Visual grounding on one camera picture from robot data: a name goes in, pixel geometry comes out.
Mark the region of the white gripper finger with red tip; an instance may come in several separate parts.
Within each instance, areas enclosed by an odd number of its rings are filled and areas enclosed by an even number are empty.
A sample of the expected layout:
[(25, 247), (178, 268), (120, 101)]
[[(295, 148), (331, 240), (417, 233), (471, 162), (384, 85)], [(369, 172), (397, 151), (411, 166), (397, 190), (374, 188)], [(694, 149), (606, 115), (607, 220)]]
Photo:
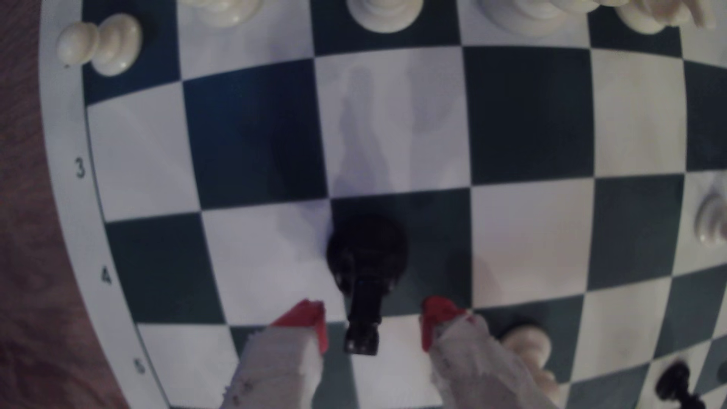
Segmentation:
[(220, 407), (312, 408), (328, 348), (324, 302), (298, 302), (249, 336)]
[(544, 368), (548, 334), (519, 325), (496, 339), (487, 321), (442, 296), (423, 300), (422, 348), (444, 408), (557, 408), (560, 387)]

